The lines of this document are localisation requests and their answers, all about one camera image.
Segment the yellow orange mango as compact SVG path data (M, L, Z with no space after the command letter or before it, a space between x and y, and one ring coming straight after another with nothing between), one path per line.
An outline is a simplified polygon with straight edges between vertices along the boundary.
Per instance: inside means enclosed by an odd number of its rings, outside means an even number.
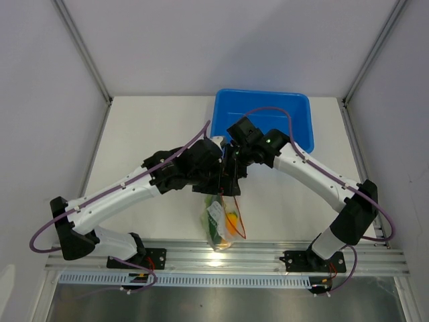
M236 212L228 212L225 214L225 226L227 228L227 231L231 235L237 235L238 229L237 229L237 223L238 223L239 216Z

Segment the clear zip bag orange zipper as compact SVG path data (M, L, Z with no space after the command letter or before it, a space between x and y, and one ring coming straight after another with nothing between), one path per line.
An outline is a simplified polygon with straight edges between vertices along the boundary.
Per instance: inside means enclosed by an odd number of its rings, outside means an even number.
M230 248L235 242L241 242L247 239L247 233L243 222L241 210L237 197L227 197L222 194L213 195L212 205L208 208L208 212L211 214L213 219L217 222L217 231L221 236L222 240L219 245L214 245L208 236L207 221L205 216L206 203L204 199L204 211L200 216L202 228L205 230L207 242L215 252L220 252ZM231 235L225 226L225 214L228 212L236 212L239 216L237 229L237 235Z

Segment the green cucumber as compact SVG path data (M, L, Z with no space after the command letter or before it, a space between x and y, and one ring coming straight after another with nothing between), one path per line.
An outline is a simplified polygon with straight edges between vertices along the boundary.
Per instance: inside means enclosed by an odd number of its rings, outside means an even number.
M207 229L208 229L208 236L210 238L210 241L214 245L219 245L221 243L221 236L219 235L217 231L217 222L213 219L211 214L208 212L208 208L212 205L213 196L207 195L205 199L206 203L206 210L205 210L205 216L207 221Z

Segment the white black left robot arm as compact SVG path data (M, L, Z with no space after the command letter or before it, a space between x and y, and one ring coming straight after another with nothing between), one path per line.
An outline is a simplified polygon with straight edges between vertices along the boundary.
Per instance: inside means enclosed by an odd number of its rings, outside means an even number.
M158 151L118 182L87 197L50 202L56 232L67 261L88 255L106 256L108 267L138 268L147 251L137 233L118 233L100 224L135 203L178 191L187 185L205 186L221 171L225 138L202 138L190 147Z

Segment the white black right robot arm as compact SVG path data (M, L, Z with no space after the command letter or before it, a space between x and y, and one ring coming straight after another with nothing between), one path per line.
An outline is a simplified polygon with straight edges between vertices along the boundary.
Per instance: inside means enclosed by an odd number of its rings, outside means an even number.
M292 134L278 129L263 133L248 117L242 117L227 130L231 137L229 165L239 172L252 164L264 164L307 186L338 213L306 250L306 263L316 271L345 246L355 246L377 217L378 188L365 180L344 179L311 157L294 141Z

